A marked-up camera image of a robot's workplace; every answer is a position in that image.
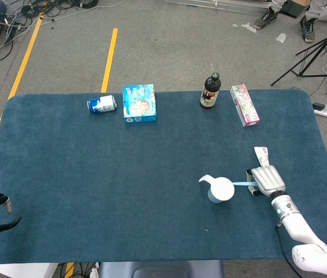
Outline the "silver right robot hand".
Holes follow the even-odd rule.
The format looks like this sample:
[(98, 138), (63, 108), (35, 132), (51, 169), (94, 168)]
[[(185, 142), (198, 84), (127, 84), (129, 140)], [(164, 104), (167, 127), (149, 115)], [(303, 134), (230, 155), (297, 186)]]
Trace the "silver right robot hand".
[(253, 196), (271, 197), (277, 191), (285, 192), (285, 183), (274, 166), (247, 169), (246, 180), (255, 183), (248, 185), (249, 192)]

